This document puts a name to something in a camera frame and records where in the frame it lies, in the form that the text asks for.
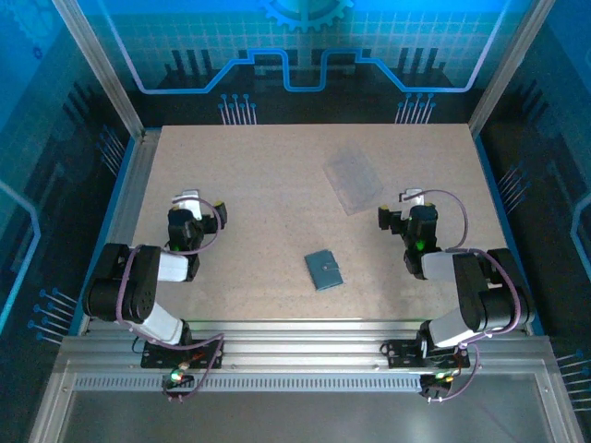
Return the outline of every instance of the circuit pattern graphic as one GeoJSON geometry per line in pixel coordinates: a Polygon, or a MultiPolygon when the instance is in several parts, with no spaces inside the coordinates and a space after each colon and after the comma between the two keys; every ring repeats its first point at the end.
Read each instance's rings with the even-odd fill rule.
{"type": "Polygon", "coordinates": [[[275,18],[278,26],[287,25],[308,32],[320,31],[322,25],[332,26],[337,18],[344,17],[344,10],[353,6],[351,0],[259,0],[267,11],[267,18],[275,18]]]}
{"type": "Polygon", "coordinates": [[[49,37],[54,29],[51,0],[0,0],[0,11],[11,16],[36,45],[49,37]]]}

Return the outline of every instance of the blue wallet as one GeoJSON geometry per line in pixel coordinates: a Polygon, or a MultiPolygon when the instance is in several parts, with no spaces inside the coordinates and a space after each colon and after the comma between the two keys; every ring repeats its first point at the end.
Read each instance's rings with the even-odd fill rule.
{"type": "Polygon", "coordinates": [[[343,284],[339,264],[328,249],[304,257],[317,291],[343,284]]]}

